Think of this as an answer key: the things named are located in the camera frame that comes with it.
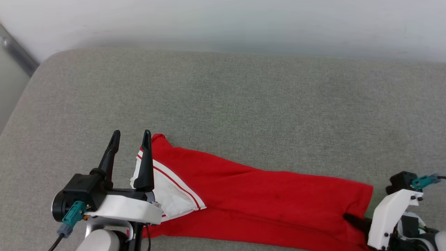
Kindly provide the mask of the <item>red basketball jersey number 23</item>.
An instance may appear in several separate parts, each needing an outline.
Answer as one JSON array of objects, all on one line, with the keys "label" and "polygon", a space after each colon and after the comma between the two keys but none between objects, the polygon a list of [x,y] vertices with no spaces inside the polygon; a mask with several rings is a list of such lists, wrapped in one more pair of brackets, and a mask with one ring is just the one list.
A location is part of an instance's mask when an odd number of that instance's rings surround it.
[{"label": "red basketball jersey number 23", "polygon": [[154,196],[163,210],[150,235],[366,251],[364,234],[344,218],[363,219],[373,187],[320,175],[259,170],[151,138]]}]

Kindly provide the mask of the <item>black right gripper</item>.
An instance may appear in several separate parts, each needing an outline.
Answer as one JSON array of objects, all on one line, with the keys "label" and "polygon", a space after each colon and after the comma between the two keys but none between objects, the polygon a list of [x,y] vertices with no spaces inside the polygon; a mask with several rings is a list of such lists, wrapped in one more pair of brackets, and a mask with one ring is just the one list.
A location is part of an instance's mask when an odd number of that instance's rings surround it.
[{"label": "black right gripper", "polygon": [[[345,213],[344,219],[355,229],[369,234],[371,218]],[[389,240],[389,251],[436,251],[435,236],[436,230],[427,227],[417,214],[405,212]]]}]

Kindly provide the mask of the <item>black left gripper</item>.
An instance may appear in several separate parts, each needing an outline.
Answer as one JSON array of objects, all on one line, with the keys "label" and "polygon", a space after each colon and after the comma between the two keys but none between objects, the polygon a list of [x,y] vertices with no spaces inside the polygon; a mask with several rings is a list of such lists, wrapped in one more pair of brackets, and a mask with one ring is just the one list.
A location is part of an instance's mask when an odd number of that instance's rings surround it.
[{"label": "black left gripper", "polygon": [[[154,189],[154,173],[153,173],[153,156],[152,156],[152,144],[151,144],[151,132],[149,130],[144,131],[143,141],[141,144],[141,151],[143,153],[141,157],[141,163],[138,171],[138,177],[134,180],[135,189],[113,189],[112,175],[116,153],[120,145],[121,132],[115,130],[110,142],[105,150],[104,155],[99,163],[99,166],[90,171],[91,175],[97,174],[101,178],[103,187],[107,190],[107,195],[120,195],[137,200],[147,201],[149,203],[155,202]],[[61,222],[62,218],[66,215],[70,207],[74,203],[67,202],[65,195],[60,191],[54,197],[52,203],[52,214],[56,221]],[[93,212],[90,210],[90,206],[87,206],[87,212]]]}]

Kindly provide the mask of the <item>grey fabric sofa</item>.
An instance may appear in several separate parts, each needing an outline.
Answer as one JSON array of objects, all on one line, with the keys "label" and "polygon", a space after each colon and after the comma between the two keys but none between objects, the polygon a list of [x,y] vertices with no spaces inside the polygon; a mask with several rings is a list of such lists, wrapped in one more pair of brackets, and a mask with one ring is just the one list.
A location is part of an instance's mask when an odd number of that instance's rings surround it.
[{"label": "grey fabric sofa", "polygon": [[373,185],[446,175],[446,63],[84,48],[46,59],[0,135],[0,251],[48,251],[54,196],[115,130],[128,188],[145,130],[264,170]]}]

